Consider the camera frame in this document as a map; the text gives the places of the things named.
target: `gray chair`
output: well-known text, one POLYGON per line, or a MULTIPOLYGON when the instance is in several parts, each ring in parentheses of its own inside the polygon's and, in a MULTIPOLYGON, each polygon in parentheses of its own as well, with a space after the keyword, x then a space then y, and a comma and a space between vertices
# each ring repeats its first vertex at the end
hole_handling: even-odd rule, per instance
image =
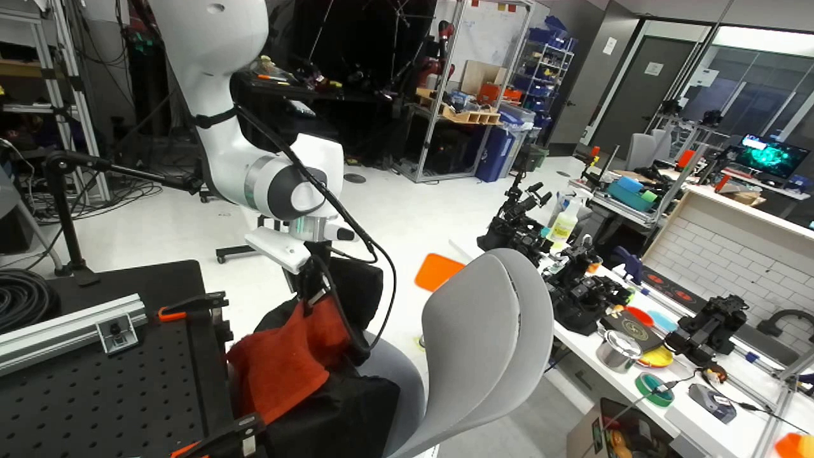
POLYGON ((472 259, 424 306, 429 394, 412 362, 382 342, 362 368, 402 387, 387 455, 418 455, 517 411, 538 384, 555 338, 550 291, 513 249, 472 259))

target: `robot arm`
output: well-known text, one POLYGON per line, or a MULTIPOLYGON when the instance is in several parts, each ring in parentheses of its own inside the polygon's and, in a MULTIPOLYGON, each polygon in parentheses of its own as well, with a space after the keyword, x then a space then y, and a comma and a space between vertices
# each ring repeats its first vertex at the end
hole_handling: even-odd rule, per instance
MULTIPOLYGON (((191 114, 218 119, 198 127, 214 189, 281 222, 334 217, 295 164, 281 153, 255 149, 233 119, 229 80, 255 61, 268 42, 265 0, 149 0, 149 9, 191 114)), ((340 194, 337 144, 301 136, 293 151, 313 179, 340 194)))

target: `cardboard box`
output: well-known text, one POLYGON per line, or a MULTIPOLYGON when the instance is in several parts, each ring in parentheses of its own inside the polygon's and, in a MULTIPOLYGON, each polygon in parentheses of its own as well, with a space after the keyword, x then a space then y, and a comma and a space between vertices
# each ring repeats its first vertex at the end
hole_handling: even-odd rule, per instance
POLYGON ((568 436, 568 458, 676 458, 669 443, 641 411, 602 398, 568 436))

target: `electronic device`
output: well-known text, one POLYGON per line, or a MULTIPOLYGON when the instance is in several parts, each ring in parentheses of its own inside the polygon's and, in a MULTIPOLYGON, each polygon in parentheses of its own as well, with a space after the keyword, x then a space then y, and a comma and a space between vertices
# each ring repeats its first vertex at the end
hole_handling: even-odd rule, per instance
MULTIPOLYGON (((335 200, 344 191, 344 149, 316 136, 298 136, 293 144, 274 139, 229 93, 231 74, 252 63, 268 43, 268 6, 262 0, 238 6, 149 0, 142 15, 159 30, 218 196, 280 222, 309 220, 307 226, 317 230, 335 226, 337 217, 348 222, 335 200), (238 119, 256 127, 274 149, 252 146, 238 119)), ((371 249, 363 230, 348 224, 371 249)), ((317 240, 326 240, 326 233, 255 236, 252 248, 293 273, 307 262, 301 245, 317 240)))
POLYGON ((507 191, 507 202, 498 215, 491 220, 482 236, 477 236, 477 248, 482 253, 510 248, 530 257, 536 268, 538 257, 551 248, 546 236, 542 236, 542 224, 530 217, 531 208, 543 207, 551 194, 538 196, 542 183, 530 186, 522 191, 524 174, 517 174, 510 189, 507 191))
POLYGON ((788 144, 744 136, 737 149, 736 165, 756 174, 760 182, 786 183, 806 155, 806 151, 788 144))
POLYGON ((690 398, 719 422, 733 422, 737 416, 736 406, 727 398, 704 384, 690 384, 690 398))
POLYGON ((709 299, 696 317, 680 318, 663 342, 692 364, 706 368, 714 354, 733 354, 733 333, 744 326, 747 306, 737 296, 709 299))

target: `computer screen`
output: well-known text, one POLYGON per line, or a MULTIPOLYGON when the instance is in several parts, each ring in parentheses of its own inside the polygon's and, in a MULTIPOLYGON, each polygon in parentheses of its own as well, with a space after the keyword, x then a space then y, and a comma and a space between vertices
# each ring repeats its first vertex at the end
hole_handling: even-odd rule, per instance
POLYGON ((806 160, 806 151, 786 144, 743 139, 736 164, 758 174, 758 179, 788 182, 792 174, 806 160))

